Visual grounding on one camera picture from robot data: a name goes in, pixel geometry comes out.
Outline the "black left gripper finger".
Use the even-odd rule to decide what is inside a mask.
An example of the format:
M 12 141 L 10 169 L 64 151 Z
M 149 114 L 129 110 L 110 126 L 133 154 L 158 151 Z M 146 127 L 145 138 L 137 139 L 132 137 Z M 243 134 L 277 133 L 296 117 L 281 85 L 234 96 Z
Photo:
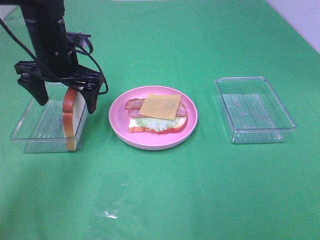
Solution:
M 93 87 L 93 88 L 83 87 L 82 89 L 80 89 L 80 93 L 85 100 L 89 114 L 93 114 L 97 108 L 99 92 L 100 92 L 99 87 Z
M 48 102 L 48 93 L 44 80 L 33 76 L 20 76 L 17 83 L 27 90 L 40 106 L 44 106 Z

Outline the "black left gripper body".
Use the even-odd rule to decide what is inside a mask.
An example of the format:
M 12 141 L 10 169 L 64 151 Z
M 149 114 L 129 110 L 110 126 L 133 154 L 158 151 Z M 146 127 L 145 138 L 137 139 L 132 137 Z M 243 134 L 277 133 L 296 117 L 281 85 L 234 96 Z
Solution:
M 100 88 L 105 84 L 101 70 L 93 70 L 78 63 L 73 48 L 66 56 L 54 56 L 53 60 L 34 57 L 31 61 L 19 61 L 14 65 L 20 76 L 32 76 L 49 83 L 62 83 L 72 89 Z

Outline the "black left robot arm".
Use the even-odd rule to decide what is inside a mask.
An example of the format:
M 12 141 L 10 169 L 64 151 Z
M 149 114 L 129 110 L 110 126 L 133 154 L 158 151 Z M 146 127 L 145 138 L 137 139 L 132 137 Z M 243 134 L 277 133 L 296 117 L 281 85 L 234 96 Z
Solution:
M 95 71 L 78 62 L 78 54 L 90 57 L 94 50 L 90 35 L 66 30 L 62 0 L 18 0 L 16 5 L 35 51 L 32 61 L 19 61 L 14 66 L 20 76 L 17 83 L 41 106 L 49 100 L 45 83 L 62 83 L 84 97 L 92 114 L 100 88 L 107 82 L 101 69 Z

